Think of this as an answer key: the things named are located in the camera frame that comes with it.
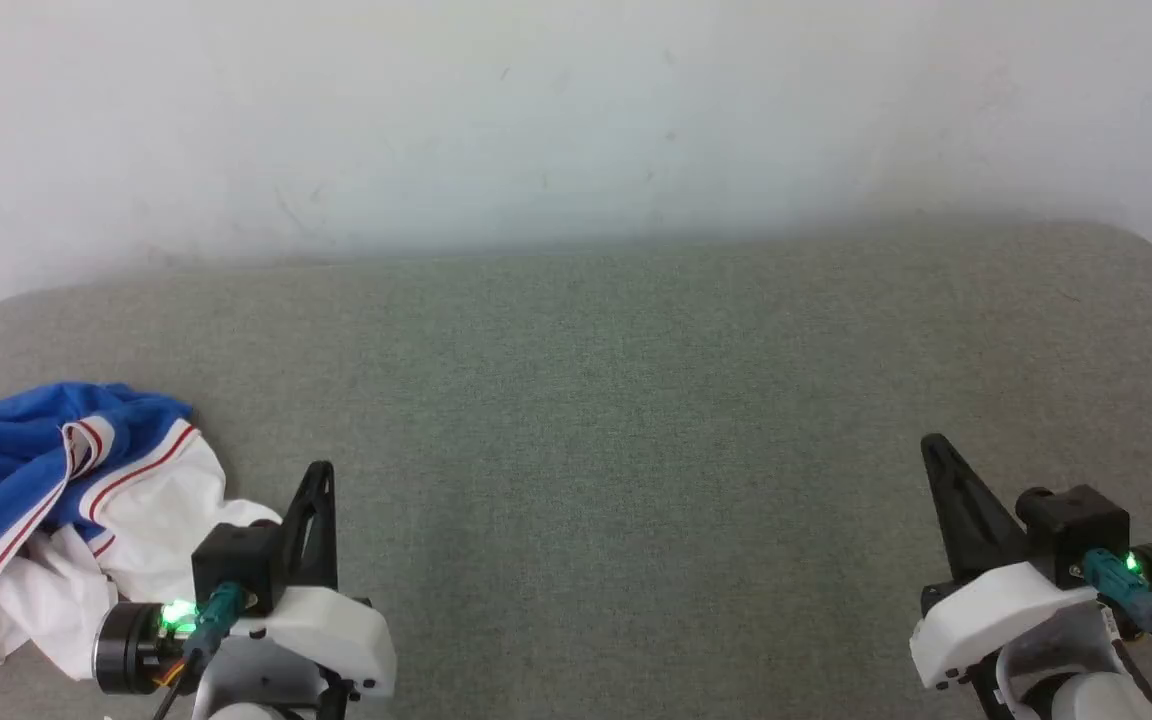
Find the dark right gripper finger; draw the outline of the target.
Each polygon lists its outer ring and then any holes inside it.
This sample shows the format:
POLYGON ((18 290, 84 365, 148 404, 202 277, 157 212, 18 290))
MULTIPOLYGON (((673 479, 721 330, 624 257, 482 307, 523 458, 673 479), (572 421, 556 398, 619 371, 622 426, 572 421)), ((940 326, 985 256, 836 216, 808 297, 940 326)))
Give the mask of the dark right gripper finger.
POLYGON ((922 457, 952 583, 1023 561, 1026 538, 969 462, 942 434, 922 438, 922 457))

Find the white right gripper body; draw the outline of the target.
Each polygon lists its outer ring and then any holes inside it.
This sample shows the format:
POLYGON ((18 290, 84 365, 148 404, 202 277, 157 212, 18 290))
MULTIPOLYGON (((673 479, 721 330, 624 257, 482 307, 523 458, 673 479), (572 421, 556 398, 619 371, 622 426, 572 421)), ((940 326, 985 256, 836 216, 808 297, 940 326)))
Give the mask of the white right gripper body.
POLYGON ((1032 564, 984 573, 935 602, 909 641, 924 688, 955 682, 996 655, 998 683, 1038 670, 1115 670, 1117 634, 1094 588, 1062 589, 1032 564))

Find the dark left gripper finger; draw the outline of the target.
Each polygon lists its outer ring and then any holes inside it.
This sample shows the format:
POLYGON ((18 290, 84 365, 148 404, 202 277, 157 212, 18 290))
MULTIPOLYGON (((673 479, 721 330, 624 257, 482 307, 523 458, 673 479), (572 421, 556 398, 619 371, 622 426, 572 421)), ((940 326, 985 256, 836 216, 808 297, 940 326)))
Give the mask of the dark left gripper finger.
POLYGON ((306 467, 282 523, 285 584, 338 591, 338 493, 332 462, 306 467))

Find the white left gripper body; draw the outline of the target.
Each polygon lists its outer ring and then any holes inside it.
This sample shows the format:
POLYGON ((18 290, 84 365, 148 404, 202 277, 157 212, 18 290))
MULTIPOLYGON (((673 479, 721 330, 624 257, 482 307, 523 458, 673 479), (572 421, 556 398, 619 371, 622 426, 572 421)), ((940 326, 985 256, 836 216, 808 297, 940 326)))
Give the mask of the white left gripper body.
POLYGON ((221 700, 314 702, 324 670, 389 700, 397 652, 387 620, 329 588, 288 588, 268 616, 238 620, 221 643, 221 700))

